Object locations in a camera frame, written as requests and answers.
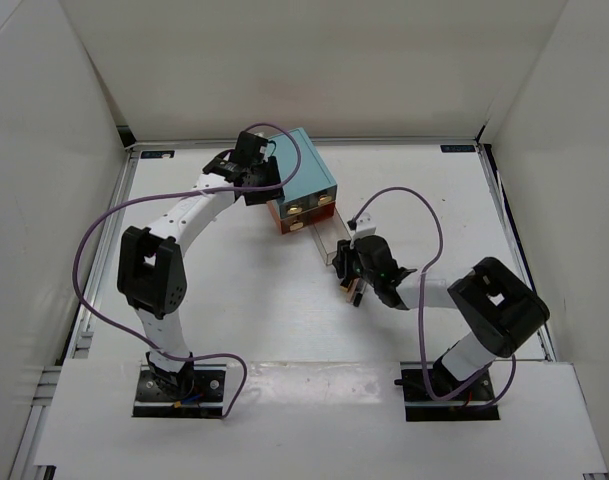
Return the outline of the gold black lipstick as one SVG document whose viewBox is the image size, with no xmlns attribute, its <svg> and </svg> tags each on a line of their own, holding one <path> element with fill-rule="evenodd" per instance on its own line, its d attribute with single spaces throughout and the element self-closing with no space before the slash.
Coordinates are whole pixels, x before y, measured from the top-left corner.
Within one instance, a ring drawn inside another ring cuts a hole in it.
<svg viewBox="0 0 609 480">
<path fill-rule="evenodd" d="M 348 292 L 348 291 L 349 291 L 349 289 L 350 289 L 350 287 L 351 287 L 351 285 L 352 285 L 352 283 L 353 283 L 353 281 L 352 281 L 352 280 L 347 280 L 347 279 L 344 279 L 344 280 L 343 280 L 343 281 L 340 283 L 340 288 L 341 288 L 343 291 Z"/>
</svg>

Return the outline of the teal and orange drawer box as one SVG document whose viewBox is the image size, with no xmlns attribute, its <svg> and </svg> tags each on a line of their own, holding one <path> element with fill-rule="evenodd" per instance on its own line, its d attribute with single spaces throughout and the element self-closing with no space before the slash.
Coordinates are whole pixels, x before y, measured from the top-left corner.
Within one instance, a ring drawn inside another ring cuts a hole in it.
<svg viewBox="0 0 609 480">
<path fill-rule="evenodd" d="M 304 128 L 290 131 L 300 150 L 300 167 L 294 178 L 283 187 L 283 198 L 267 206 L 281 234 L 328 219 L 335 212 L 335 202 L 314 208 L 311 195 L 337 182 Z"/>
</svg>

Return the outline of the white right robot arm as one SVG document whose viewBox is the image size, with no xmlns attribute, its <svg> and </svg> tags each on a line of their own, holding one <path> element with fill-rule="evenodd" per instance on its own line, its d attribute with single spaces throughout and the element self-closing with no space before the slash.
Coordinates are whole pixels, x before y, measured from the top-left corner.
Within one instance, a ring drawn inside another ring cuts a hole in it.
<svg viewBox="0 0 609 480">
<path fill-rule="evenodd" d="M 550 319 L 545 302 L 500 260 L 485 257 L 448 285 L 430 281 L 425 271 L 400 266 L 378 235 L 340 240 L 332 260 L 340 285 L 369 286 L 386 307 L 415 310 L 422 382 L 433 401 L 461 396 L 497 359 L 515 352 Z M 424 309 L 459 312 L 469 333 L 433 363 L 427 362 Z"/>
</svg>

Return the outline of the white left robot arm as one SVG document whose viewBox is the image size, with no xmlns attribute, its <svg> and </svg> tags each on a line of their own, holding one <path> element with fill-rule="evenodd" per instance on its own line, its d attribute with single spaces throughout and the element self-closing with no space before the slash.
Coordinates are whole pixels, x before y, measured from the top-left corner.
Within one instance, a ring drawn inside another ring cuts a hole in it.
<svg viewBox="0 0 609 480">
<path fill-rule="evenodd" d="M 192 395 L 194 364 L 183 336 L 179 307 L 187 291 L 184 255 L 197 236 L 241 196 L 248 206 L 283 195 L 277 159 L 266 154 L 270 141 L 247 131 L 235 148 L 202 169 L 193 189 L 205 195 L 184 197 L 144 228 L 122 235 L 117 288 L 154 345 L 146 354 L 157 386 L 170 398 Z"/>
</svg>

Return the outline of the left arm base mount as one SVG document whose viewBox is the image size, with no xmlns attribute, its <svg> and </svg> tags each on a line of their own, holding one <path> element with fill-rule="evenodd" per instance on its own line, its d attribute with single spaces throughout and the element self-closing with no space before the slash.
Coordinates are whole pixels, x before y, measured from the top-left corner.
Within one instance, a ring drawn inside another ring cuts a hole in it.
<svg viewBox="0 0 609 480">
<path fill-rule="evenodd" d="M 162 385 L 147 365 L 140 367 L 132 406 L 134 418 L 215 419 L 223 414 L 227 367 L 195 365 L 182 387 Z"/>
</svg>

